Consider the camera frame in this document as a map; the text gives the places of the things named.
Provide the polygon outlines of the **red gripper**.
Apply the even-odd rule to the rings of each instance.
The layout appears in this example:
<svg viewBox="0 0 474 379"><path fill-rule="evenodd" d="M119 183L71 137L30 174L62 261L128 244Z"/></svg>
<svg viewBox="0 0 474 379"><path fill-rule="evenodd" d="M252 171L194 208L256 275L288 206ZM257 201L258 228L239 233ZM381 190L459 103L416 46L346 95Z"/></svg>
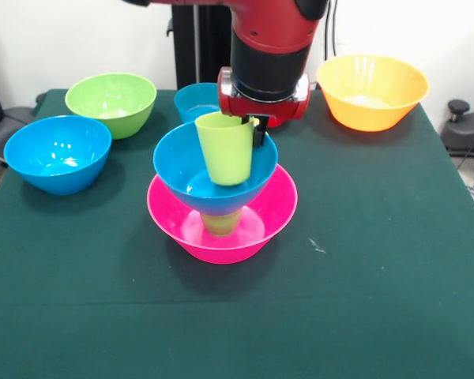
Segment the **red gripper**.
<svg viewBox="0 0 474 379"><path fill-rule="evenodd" d="M310 101L310 81L306 73L300 77L292 95L281 101L264 102L243 95L232 81L231 67L220 69L217 85L222 113L243 117L242 124L250 121L247 115L254 116L253 145L255 148L260 148L264 144L269 117L283 120L300 119L305 114Z"/></svg>

